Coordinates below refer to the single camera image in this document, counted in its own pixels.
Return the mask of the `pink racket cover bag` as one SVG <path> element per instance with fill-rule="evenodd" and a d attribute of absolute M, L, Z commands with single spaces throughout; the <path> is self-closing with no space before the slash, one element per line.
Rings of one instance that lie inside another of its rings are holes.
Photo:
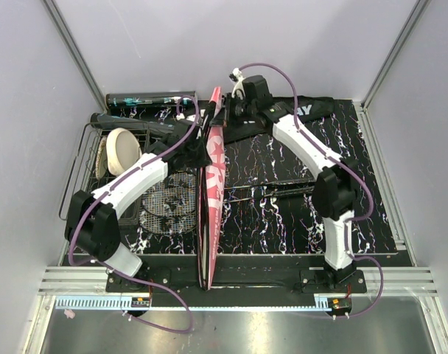
<path fill-rule="evenodd" d="M 225 151 L 223 124 L 215 122 L 223 104 L 221 88 L 215 87 L 204 111 L 202 142 L 204 166 L 198 170 L 197 224 L 199 283 L 211 289 L 217 262 L 217 249 L 223 214 Z"/>

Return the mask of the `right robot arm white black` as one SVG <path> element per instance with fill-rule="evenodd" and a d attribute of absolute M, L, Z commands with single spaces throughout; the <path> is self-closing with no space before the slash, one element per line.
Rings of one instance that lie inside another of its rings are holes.
<path fill-rule="evenodd" d="M 325 146 L 294 118 L 294 111 L 269 92 L 261 75 L 245 77 L 239 69 L 229 75 L 234 84 L 225 98 L 225 143 L 268 133 L 289 148 L 315 178 L 312 205 L 323 218 L 326 250 L 321 278 L 331 292 L 342 291 L 356 271 L 349 253 L 357 193 L 351 176 L 354 162 Z"/>

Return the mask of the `black teal shuttlecock tube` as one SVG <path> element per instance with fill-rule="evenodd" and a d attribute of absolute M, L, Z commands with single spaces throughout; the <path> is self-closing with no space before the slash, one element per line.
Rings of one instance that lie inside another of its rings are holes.
<path fill-rule="evenodd" d="M 165 91 L 145 93 L 107 94 L 105 104 L 109 108 L 167 107 L 192 104 L 188 96 L 197 99 L 195 91 Z"/>

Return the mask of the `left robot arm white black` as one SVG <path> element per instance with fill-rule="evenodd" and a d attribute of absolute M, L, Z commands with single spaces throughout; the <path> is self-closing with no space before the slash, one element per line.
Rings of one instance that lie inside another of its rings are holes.
<path fill-rule="evenodd" d="M 209 158 L 200 126 L 187 119 L 147 150 L 141 149 L 131 131 L 116 128 L 107 136 L 105 153 L 115 178 L 92 192 L 80 190 L 72 196 L 65 230 L 68 259 L 77 266 L 74 250 L 80 248 L 89 260 L 122 274 L 122 284 L 138 292 L 146 286 L 147 274 L 140 269 L 141 259 L 122 243 L 119 218 L 170 173 L 185 166 L 201 167 Z"/>

